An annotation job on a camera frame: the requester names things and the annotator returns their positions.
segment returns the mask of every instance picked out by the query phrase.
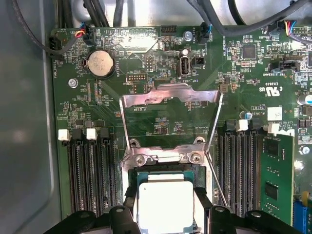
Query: usb port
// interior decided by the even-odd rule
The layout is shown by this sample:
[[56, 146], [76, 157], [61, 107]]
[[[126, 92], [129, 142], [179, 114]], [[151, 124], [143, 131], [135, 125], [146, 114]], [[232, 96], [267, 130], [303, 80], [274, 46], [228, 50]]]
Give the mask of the usb port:
[[187, 76], [191, 72], [190, 59], [188, 57], [181, 57], [179, 62], [179, 75]]

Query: wire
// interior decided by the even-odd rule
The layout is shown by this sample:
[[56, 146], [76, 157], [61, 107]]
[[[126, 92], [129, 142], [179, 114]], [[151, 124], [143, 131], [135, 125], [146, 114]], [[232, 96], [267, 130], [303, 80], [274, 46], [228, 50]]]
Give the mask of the wire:
[[58, 7], [58, 28], [64, 28], [64, 10], [62, 0], [57, 0], [57, 7]]
[[98, 19], [97, 13], [96, 13], [93, 5], [92, 5], [91, 0], [83, 0], [83, 2], [84, 2], [84, 5], [86, 6], [86, 8], [88, 10], [88, 13], [91, 17], [91, 20], [92, 20], [94, 26], [97, 28], [100, 28], [102, 25]]
[[121, 27], [123, 3], [124, 3], [124, 0], [116, 0], [116, 8], [115, 8], [114, 19], [113, 19], [114, 27]]
[[66, 28], [73, 28], [74, 25], [73, 25], [71, 1], [63, 0], [63, 8], [64, 8], [64, 18], [65, 18]]
[[39, 48], [41, 48], [42, 50], [44, 50], [45, 52], [49, 53], [49, 54], [53, 54], [53, 55], [62, 55], [65, 52], [69, 51], [72, 46], [75, 44], [77, 38], [73, 37], [71, 38], [66, 45], [64, 45], [64, 47], [61, 50], [52, 50], [49, 47], [43, 45], [33, 34], [33, 32], [30, 30], [30, 28], [28, 27], [21, 11], [18, 5], [17, 0], [12, 0], [12, 6], [14, 9], [14, 13], [17, 17], [18, 22], [20, 23], [20, 25], [22, 26], [23, 30], [25, 31], [26, 34], [28, 34], [28, 36], [30, 37], [31, 41], [37, 45]]
[[289, 36], [289, 28], [288, 28], [287, 21], [285, 21], [285, 30], [286, 30], [286, 35]]
[[312, 44], [312, 40], [306, 40], [306, 39], [303, 39], [301, 37], [297, 37], [294, 33], [293, 33], [293, 28], [294, 26], [296, 25], [297, 21], [294, 21], [294, 22], [290, 22], [290, 21], [285, 21], [285, 27], [286, 27], [286, 35], [297, 41], [297, 42], [300, 42], [302, 44]]
[[229, 5], [230, 13], [235, 23], [237, 25], [246, 25], [246, 23], [243, 21], [242, 17], [240, 16], [238, 12], [235, 0], [228, 0], [228, 5]]
[[294, 4], [290, 5], [289, 7], [285, 8], [284, 10], [280, 11], [279, 13], [262, 20], [260, 22], [247, 25], [247, 26], [240, 26], [240, 27], [226, 27], [223, 26], [220, 22], [218, 15], [216, 14], [214, 7], [212, 6], [210, 0], [198, 0], [199, 5], [203, 7], [208, 19], [214, 26], [214, 28], [223, 36], [226, 37], [235, 37], [240, 35], [249, 34], [255, 30], [268, 26], [276, 21], [279, 21], [286, 16], [290, 15], [291, 13], [298, 10], [304, 4], [306, 4], [309, 0], [298, 0]]
[[303, 39], [303, 38], [300, 38], [300, 37], [297, 37], [297, 36], [295, 36], [295, 34], [293, 34], [293, 33], [291, 33], [290, 35], [289, 35], [289, 38], [291, 38], [291, 39], [293, 39], [293, 40], [295, 40], [295, 41], [297, 41], [297, 42], [300, 42], [300, 43], [302, 43], [302, 44], [312, 44], [312, 40], [305, 40], [305, 39]]
[[297, 21], [294, 21], [294, 22], [292, 23], [292, 26], [291, 26], [291, 28], [290, 28], [290, 30], [289, 30], [289, 34], [293, 33], [293, 27], [295, 26], [296, 23], [297, 23]]
[[82, 35], [85, 35], [86, 33], [84, 32], [84, 30], [79, 30], [77, 32], [75, 32], [75, 37], [76, 38], [80, 38]]
[[203, 10], [203, 8], [198, 4], [197, 0], [186, 0], [202, 17], [207, 25], [210, 25], [210, 21]]
[[91, 0], [94, 6], [94, 9], [99, 16], [99, 19], [103, 25], [103, 27], [109, 27], [109, 23], [107, 21], [107, 18], [105, 16], [105, 13], [103, 11], [103, 8], [101, 6], [101, 3], [99, 3], [99, 0]]

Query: dimm slot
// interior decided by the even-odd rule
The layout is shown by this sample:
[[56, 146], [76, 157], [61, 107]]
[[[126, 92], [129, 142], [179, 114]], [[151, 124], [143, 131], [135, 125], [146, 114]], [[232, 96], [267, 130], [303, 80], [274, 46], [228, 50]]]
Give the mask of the dimm slot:
[[245, 214], [248, 211], [247, 206], [247, 172], [248, 172], [248, 142], [247, 137], [241, 134], [241, 149], [242, 149], [242, 213]]
[[94, 141], [89, 141], [89, 154], [88, 154], [88, 166], [89, 166], [89, 175], [90, 175], [90, 185], [91, 189], [89, 192], [90, 202], [91, 205], [90, 211], [93, 211], [97, 214], [97, 202], [96, 202], [96, 194], [97, 194], [97, 178], [95, 174], [95, 167], [94, 167], [94, 159], [96, 157], [96, 147]]
[[115, 206], [116, 203], [116, 160], [115, 160], [115, 150], [112, 144], [112, 141], [109, 141], [109, 171], [110, 171], [110, 180], [111, 180], [111, 201], [112, 205]]
[[76, 152], [77, 152], [77, 164], [78, 164], [78, 183], [80, 187], [80, 210], [84, 211], [87, 209], [87, 191], [86, 191], [86, 171], [85, 171], [85, 162], [84, 162], [84, 150], [83, 150], [83, 142], [76, 142]]
[[103, 153], [102, 153], [102, 145], [97, 144], [97, 156], [95, 158], [95, 168], [97, 168], [97, 179], [98, 179], [98, 189], [97, 189], [97, 210], [98, 214], [102, 215], [104, 213], [104, 210], [106, 208], [106, 201], [105, 201], [105, 184], [104, 184], [104, 164], [103, 164]]
[[63, 142], [63, 146], [66, 146], [66, 148], [67, 148], [71, 213], [74, 213], [76, 211], [76, 200], [75, 200], [75, 198], [78, 195], [75, 192], [75, 189], [76, 189], [75, 181], [77, 180], [77, 178], [75, 178], [76, 174], [74, 172], [75, 156], [73, 156], [72, 146], [71, 146], [70, 142]]
[[236, 214], [242, 216], [242, 149], [241, 149], [241, 137], [236, 138]]
[[89, 146], [88, 144], [84, 147], [84, 169], [85, 169], [85, 188], [86, 188], [86, 210], [92, 211], [92, 175], [90, 171], [90, 160], [89, 160]]
[[78, 156], [76, 152], [76, 145], [74, 143], [70, 144], [71, 148], [71, 161], [73, 165], [71, 173], [71, 178], [72, 178], [72, 184], [73, 184], [73, 192], [74, 192], [74, 210], [79, 211], [80, 210], [80, 201], [81, 201], [81, 191], [80, 191], [80, 186], [79, 186], [79, 162], [78, 162]]
[[236, 213], [236, 191], [235, 188], [237, 187], [237, 182], [236, 182], [236, 151], [235, 151], [235, 136], [231, 136], [231, 171], [230, 171], [230, 176], [231, 176], [231, 207], [232, 207], [232, 212], [235, 214]]
[[248, 173], [247, 173], [247, 180], [248, 180], [248, 187], [247, 187], [247, 199], [248, 199], [248, 210], [253, 209], [253, 196], [254, 196], [254, 179], [253, 179], [253, 158], [254, 158], [254, 143], [253, 143], [253, 135], [250, 133], [247, 136], [248, 141]]
[[104, 174], [104, 191], [106, 198], [106, 207], [112, 206], [111, 199], [111, 180], [110, 180], [110, 170], [109, 170], [109, 149], [108, 140], [103, 140], [101, 143], [102, 147], [102, 158], [103, 158], [103, 174]]
[[231, 162], [230, 162], [230, 137], [229, 136], [225, 136], [224, 137], [224, 195], [225, 195], [225, 199], [227, 201], [227, 203], [230, 203], [230, 199], [231, 199], [231, 181], [230, 181], [230, 166], [231, 166]]
[[219, 154], [219, 158], [218, 158], [218, 165], [219, 165], [219, 183], [221, 186], [221, 190], [223, 192], [225, 192], [225, 187], [224, 187], [224, 176], [223, 176], [223, 171], [224, 171], [224, 166], [223, 166], [223, 162], [224, 162], [224, 137], [223, 136], [219, 136], [219, 149], [220, 149], [220, 154]]
[[259, 201], [260, 201], [260, 155], [261, 155], [261, 147], [260, 143], [262, 143], [262, 137], [260, 135], [255, 135], [253, 137], [253, 209], [260, 209]]

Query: white label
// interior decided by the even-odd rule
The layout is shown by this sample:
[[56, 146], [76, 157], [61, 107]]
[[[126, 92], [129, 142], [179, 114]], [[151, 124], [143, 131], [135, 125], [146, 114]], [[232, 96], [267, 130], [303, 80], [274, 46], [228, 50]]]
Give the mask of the white label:
[[283, 120], [283, 107], [268, 107], [268, 121]]

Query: green circuit board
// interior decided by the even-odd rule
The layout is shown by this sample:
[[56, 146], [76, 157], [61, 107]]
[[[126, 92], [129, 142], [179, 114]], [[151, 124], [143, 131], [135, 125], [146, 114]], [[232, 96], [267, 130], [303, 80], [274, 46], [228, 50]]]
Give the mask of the green circuit board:
[[293, 137], [264, 138], [261, 154], [261, 209], [291, 225], [293, 213]]
[[[296, 192], [311, 190], [311, 167], [307, 165], [311, 165], [312, 159], [299, 153], [301, 146], [312, 144], [310, 116], [301, 115], [301, 106], [297, 103], [299, 95], [312, 91], [309, 82], [312, 68], [308, 67], [311, 46], [291, 41], [283, 33], [269, 36], [262, 30], [226, 38], [212, 29], [209, 39], [203, 43], [200, 30], [200, 26], [177, 26], [173, 34], [167, 35], [161, 27], [93, 28], [91, 35], [96, 47], [88, 47], [78, 39], [63, 55], [63, 60], [53, 61], [57, 130], [68, 129], [72, 133], [73, 129], [80, 128], [85, 133], [91, 127], [100, 133], [101, 128], [109, 129], [112, 140], [104, 149], [113, 151], [110, 161], [106, 162], [113, 168], [103, 173], [113, 175], [115, 194], [111, 199], [114, 202], [110, 204], [121, 204], [125, 193], [119, 165], [126, 147], [119, 98], [126, 94], [144, 94], [153, 87], [168, 83], [186, 83], [196, 91], [220, 89], [224, 99], [218, 127], [227, 120], [238, 120], [242, 111], [252, 113], [253, 119], [259, 120], [261, 125], [279, 123], [279, 134], [294, 137], [294, 160], [303, 165], [295, 170]], [[66, 43], [75, 31], [57, 29], [52, 35]], [[191, 41], [183, 39], [186, 31], [193, 34]], [[311, 32], [311, 27], [298, 27], [294, 31], [306, 35]], [[109, 78], [93, 76], [83, 64], [95, 49], [109, 52], [115, 60], [116, 70]], [[180, 77], [178, 60], [183, 49], [189, 51], [191, 67], [188, 75]], [[272, 71], [270, 64], [285, 59], [295, 60], [299, 69]], [[76, 88], [69, 87], [70, 79], [76, 79]], [[173, 148], [178, 144], [192, 144], [195, 137], [206, 137], [212, 108], [214, 105], [207, 102], [181, 103], [177, 99], [165, 99], [158, 105], [126, 109], [129, 136], [146, 147]], [[307, 120], [307, 124], [299, 126], [298, 119]], [[73, 211], [69, 157], [72, 151], [78, 158], [84, 153], [79, 145], [77, 147], [66, 148], [61, 141], [58, 144], [63, 217]], [[95, 164], [96, 161], [92, 161], [91, 170], [84, 173], [96, 173], [92, 166]], [[293, 161], [288, 161], [285, 168], [292, 166]], [[109, 193], [107, 190], [111, 187], [105, 187], [105, 193]], [[292, 188], [287, 193], [284, 196], [291, 196]], [[81, 203], [76, 206], [85, 208]]]

